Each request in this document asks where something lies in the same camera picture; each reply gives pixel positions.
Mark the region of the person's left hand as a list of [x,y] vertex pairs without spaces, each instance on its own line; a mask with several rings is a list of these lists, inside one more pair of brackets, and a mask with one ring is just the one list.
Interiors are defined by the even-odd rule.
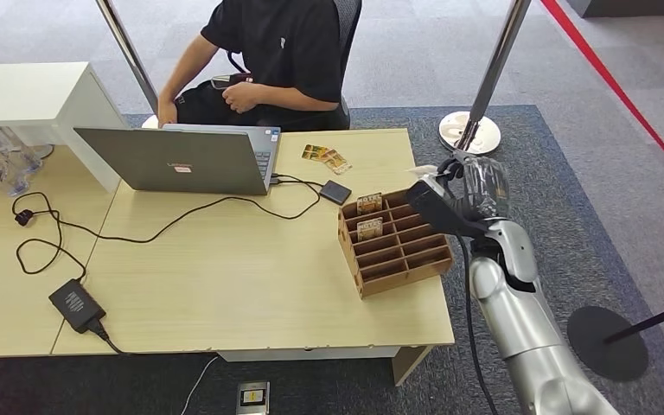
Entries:
[[261,102],[262,92],[262,85],[240,82],[225,89],[222,98],[232,111],[242,114],[249,112]]

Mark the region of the person's right hand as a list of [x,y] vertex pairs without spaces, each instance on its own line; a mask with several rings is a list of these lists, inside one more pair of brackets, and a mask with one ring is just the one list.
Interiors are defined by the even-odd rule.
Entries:
[[165,125],[178,123],[177,107],[173,99],[159,99],[157,110],[157,124],[159,128]]

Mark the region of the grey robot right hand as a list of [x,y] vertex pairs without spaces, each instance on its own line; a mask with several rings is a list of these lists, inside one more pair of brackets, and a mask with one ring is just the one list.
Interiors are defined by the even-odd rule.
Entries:
[[[454,196],[449,182],[463,181],[463,195]],[[462,150],[437,166],[437,182],[452,199],[452,207],[467,221],[507,218],[510,189],[504,166],[495,159]]]

